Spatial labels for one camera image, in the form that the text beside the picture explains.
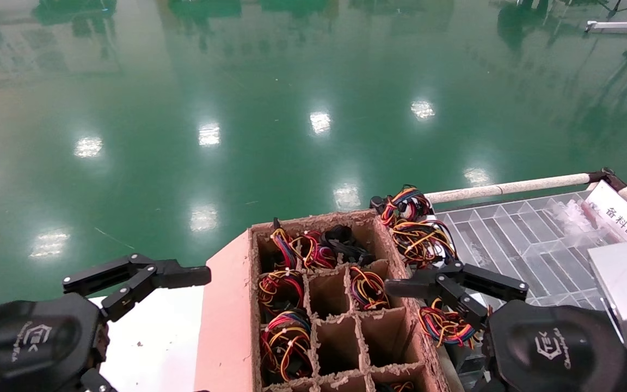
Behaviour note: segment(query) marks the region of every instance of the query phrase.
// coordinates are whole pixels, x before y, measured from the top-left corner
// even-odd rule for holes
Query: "wire harness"
[[[477,331],[457,312],[442,310],[442,301],[439,298],[432,305],[420,308],[418,317],[425,333],[437,341],[437,347],[445,344],[468,346],[472,349],[474,343],[480,341],[476,337]]]
[[[261,334],[261,347],[263,371],[272,384],[311,375],[311,322],[303,310],[277,315]]]
[[[315,271],[335,268],[339,258],[343,263],[362,266],[375,260],[374,255],[355,239],[349,226],[336,225],[323,233],[305,231],[303,235],[291,239],[277,218],[273,223],[271,239],[281,253],[280,260],[274,263],[276,270],[296,270],[299,261],[307,271]]]
[[[352,293],[363,310],[390,308],[389,298],[384,291],[383,279],[372,271],[363,271],[358,266],[350,267]]]
[[[391,228],[391,238],[406,265],[427,268],[457,259],[451,233],[439,220],[398,221]]]
[[[258,282],[258,302],[272,316],[304,307],[304,278],[298,271],[274,271]]]
[[[416,222],[431,213],[433,213],[432,203],[415,186],[406,184],[393,198],[391,195],[386,197],[385,206],[383,206],[380,215],[381,222],[385,226],[391,227],[399,219]]]

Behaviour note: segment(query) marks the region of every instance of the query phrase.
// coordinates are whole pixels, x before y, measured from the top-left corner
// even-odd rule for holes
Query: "white table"
[[[119,392],[194,392],[204,287],[159,289],[117,323],[100,373]],[[100,307],[104,297],[90,300]]]

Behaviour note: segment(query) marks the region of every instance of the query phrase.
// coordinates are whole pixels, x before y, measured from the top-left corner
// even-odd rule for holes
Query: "cardboard compartment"
[[[342,315],[350,309],[350,298],[345,293],[345,268],[333,275],[309,278],[309,309],[325,320],[331,315]]]
[[[321,384],[321,392],[366,392],[366,383],[362,374],[336,377],[331,382]]]
[[[376,243],[376,235],[373,229],[373,220],[376,213],[372,210],[353,211],[350,213],[329,213],[308,218],[282,220],[280,224],[291,238],[304,233],[306,230],[326,231],[335,225],[345,225],[352,228],[353,236],[359,245],[374,253],[376,258],[385,258],[384,255],[376,255],[376,251],[383,247]],[[250,229],[251,263],[256,274],[272,272],[274,260],[281,258],[281,253],[269,237],[274,231],[272,223],[261,223]]]
[[[260,295],[259,283],[261,282],[261,280],[263,280],[263,278],[266,278],[267,276],[268,276],[267,273],[263,273],[258,277],[258,280],[256,281],[256,290],[257,290],[256,298],[258,301],[258,309],[259,309],[259,316],[260,316],[261,324],[269,323],[276,316],[268,312],[266,307],[262,305],[259,300],[259,295]],[[302,297],[302,306],[300,308],[304,309],[304,300],[306,299],[306,288],[304,285],[304,276],[301,277],[301,288],[303,292],[302,293],[303,297]],[[282,310],[282,308],[285,308],[289,305],[293,307],[297,307],[298,301],[299,301],[299,293],[297,292],[296,288],[294,288],[289,283],[284,283],[281,281],[280,287],[276,291],[276,294],[272,297],[271,303],[274,304],[274,307],[280,308],[279,310]]]
[[[281,221],[293,238],[304,230],[326,231],[335,225],[353,229],[359,245],[371,251],[376,261],[367,268],[385,278],[407,278],[407,268],[396,251],[388,228],[383,226],[371,210],[350,213],[331,213],[296,220]],[[390,298],[391,309],[362,311],[351,295],[350,266],[338,265],[332,270],[306,271],[304,274],[304,309],[311,318],[311,377],[290,382],[270,380],[261,375],[262,349],[259,323],[266,318],[259,315],[257,279],[273,268],[274,254],[279,250],[272,243],[272,223],[254,225],[247,238],[249,253],[246,263],[250,268],[251,299],[251,357],[253,392],[373,392],[373,379],[378,382],[411,381],[420,392],[448,392],[446,381],[438,370],[437,354],[431,342],[423,337],[414,312],[416,300]],[[214,367],[212,372],[221,372]]]
[[[280,327],[277,327],[274,331],[275,332],[280,332],[283,328],[287,328],[290,327],[291,323],[284,323],[283,325],[281,325]],[[265,330],[265,328],[261,328],[261,330],[259,331],[259,333],[263,333],[263,331]],[[262,381],[262,386],[263,387],[270,387],[270,390],[278,390],[278,389],[283,389],[286,387],[286,384],[291,384],[291,383],[297,383],[297,385],[309,385],[308,387],[306,387],[306,389],[303,390],[308,390],[309,387],[311,387],[311,376],[313,376],[313,374],[311,374],[311,376],[309,377],[302,377],[300,379],[294,379],[290,382],[283,382],[281,379],[281,376],[279,375],[279,373],[273,374],[271,372],[269,372],[268,370],[266,370],[266,365],[264,363],[265,359],[265,351],[263,349],[263,345],[259,344],[259,353],[260,353],[260,358],[261,358],[261,363],[262,363],[262,368],[261,368],[261,381]],[[306,356],[309,358],[309,361],[312,363],[313,362],[311,360],[311,350],[308,350],[308,352],[306,353]]]
[[[372,271],[373,273],[379,275],[379,278],[381,278],[381,280],[386,280],[386,278],[391,278],[391,275],[389,273],[388,260],[374,261],[373,263],[371,263],[370,265],[366,267],[361,267],[361,270]],[[356,273],[350,270],[348,270],[348,273],[350,273],[350,283],[351,283]],[[359,304],[359,302],[356,301],[354,297],[352,298],[352,303],[353,303],[353,309],[358,310],[360,312],[364,311],[361,305]],[[400,308],[403,306],[403,301],[400,298],[389,296],[389,305],[391,308]]]
[[[316,327],[318,375],[330,375],[359,368],[359,345],[355,319],[345,317]]]
[[[403,365],[394,372],[386,372],[374,370],[371,373],[371,381],[373,386],[377,384],[403,384],[405,382],[413,383],[413,392],[430,392],[427,387],[426,369],[421,363],[413,363],[411,365]]]
[[[403,308],[386,312],[381,317],[364,317],[364,313],[361,313],[361,332],[372,366],[379,368],[393,363],[416,363],[420,360],[413,339],[421,331],[416,320],[406,320],[409,317],[406,313]]]

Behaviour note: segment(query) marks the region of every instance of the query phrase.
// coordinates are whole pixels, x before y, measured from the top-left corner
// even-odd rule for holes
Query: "reflective floor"
[[[569,4],[0,0],[0,302],[403,183],[627,181],[627,34]]]

